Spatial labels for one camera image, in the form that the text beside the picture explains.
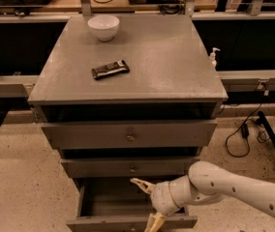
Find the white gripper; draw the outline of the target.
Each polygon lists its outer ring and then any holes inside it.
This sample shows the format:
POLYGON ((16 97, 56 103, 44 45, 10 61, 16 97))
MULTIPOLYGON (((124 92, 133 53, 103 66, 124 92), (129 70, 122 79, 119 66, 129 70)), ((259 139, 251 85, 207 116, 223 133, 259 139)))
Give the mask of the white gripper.
POLYGON ((210 205, 224 199, 224 196, 218 193, 203 194, 190 183, 187 175, 156 185, 139 178, 132 178, 130 182, 150 194, 152 206, 157 211, 156 214, 149 215, 144 232, 158 232, 165 223, 166 216, 173 215, 181 208, 189 205, 210 205))

